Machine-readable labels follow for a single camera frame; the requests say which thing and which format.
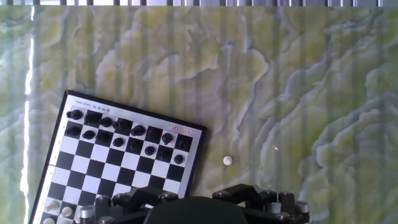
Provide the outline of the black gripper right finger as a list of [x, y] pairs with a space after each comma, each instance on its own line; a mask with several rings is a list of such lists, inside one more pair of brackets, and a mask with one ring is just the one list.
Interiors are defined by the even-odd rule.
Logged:
[[258, 185], [237, 184], [212, 193], [212, 198], [240, 209], [246, 223], [306, 224], [309, 203], [296, 200], [292, 192], [276, 192]]

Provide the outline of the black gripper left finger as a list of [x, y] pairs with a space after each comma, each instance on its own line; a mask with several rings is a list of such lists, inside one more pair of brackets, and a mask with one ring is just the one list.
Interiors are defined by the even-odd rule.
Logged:
[[133, 187], [130, 191], [118, 193], [112, 197], [99, 196], [94, 204], [86, 205], [79, 211], [79, 222], [117, 223], [130, 216], [133, 222], [143, 220], [149, 209], [146, 205], [160, 205], [179, 199], [176, 193], [156, 187]]

